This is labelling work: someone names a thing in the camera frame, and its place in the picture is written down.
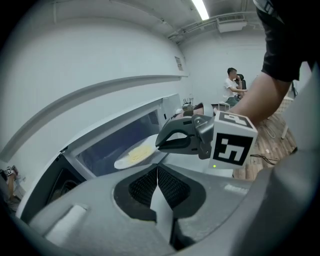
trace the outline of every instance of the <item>air vent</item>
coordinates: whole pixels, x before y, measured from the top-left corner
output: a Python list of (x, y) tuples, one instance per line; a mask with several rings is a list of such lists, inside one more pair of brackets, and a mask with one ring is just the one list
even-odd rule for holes
[(242, 30), (248, 23), (242, 14), (220, 16), (216, 21), (220, 33)]
[(242, 14), (238, 15), (228, 15), (228, 16), (220, 16), (216, 18), (219, 23), (224, 23), (224, 22), (234, 22), (234, 21), (244, 21), (245, 16)]

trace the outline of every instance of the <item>mesh grille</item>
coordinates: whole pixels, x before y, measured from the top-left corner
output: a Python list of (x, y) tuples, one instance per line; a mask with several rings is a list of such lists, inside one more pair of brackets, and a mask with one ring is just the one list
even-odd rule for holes
[(139, 203), (150, 207), (156, 187), (157, 168), (154, 168), (129, 185), (129, 194)]
[(171, 209), (186, 200), (191, 192), (188, 184), (158, 166), (158, 185)]
[(158, 125), (159, 124), (157, 113), (155, 111), (149, 113), (148, 116), (150, 118), (151, 124), (153, 124), (153, 125)]

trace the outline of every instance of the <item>hand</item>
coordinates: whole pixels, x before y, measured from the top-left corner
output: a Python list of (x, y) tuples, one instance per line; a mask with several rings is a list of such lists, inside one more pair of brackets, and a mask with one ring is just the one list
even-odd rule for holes
[(13, 179), (14, 181), (17, 179), (17, 175), (15, 172), (13, 172), (10, 176), (9, 179)]
[(183, 117), (184, 117), (184, 113), (180, 113), (175, 117), (175, 119), (179, 119), (179, 118), (183, 118)]

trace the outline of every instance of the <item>man in white shirt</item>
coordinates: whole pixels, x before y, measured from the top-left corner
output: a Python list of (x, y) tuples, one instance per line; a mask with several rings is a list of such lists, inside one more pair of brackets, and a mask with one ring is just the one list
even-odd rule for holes
[(223, 84), (223, 99), (225, 103), (228, 103), (231, 107), (233, 107), (239, 101), (238, 93), (246, 93), (248, 90), (242, 89), (241, 79), (237, 75), (237, 70), (235, 68), (229, 67), (227, 73), (228, 78)]

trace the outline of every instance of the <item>cable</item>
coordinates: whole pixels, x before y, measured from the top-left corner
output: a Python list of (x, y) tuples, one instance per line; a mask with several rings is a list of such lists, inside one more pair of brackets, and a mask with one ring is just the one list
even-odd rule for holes
[(262, 158), (263, 160), (265, 160), (268, 164), (274, 166), (275, 163), (270, 162), (270, 161), (279, 161), (279, 160), (275, 160), (275, 159), (270, 159), (270, 158), (266, 158), (264, 155), (260, 155), (260, 154), (251, 154), (250, 157), (254, 157), (254, 158)]
[(297, 89), (295, 88), (295, 84), (294, 84), (293, 81), (292, 81), (292, 83), (291, 83), (291, 91), (293, 91), (293, 98), (297, 97), (298, 91), (297, 91)]
[(263, 125), (265, 125), (265, 127), (263, 127), (263, 126), (259, 126), (259, 127), (258, 127), (258, 135), (259, 135), (260, 128), (263, 128), (263, 129), (265, 129), (266, 133), (269, 134), (269, 136), (270, 136), (272, 139), (274, 139), (274, 138), (276, 137), (276, 134), (275, 134), (275, 132), (274, 132), (271, 128), (269, 128), (269, 127), (266, 125), (265, 120), (263, 120)]

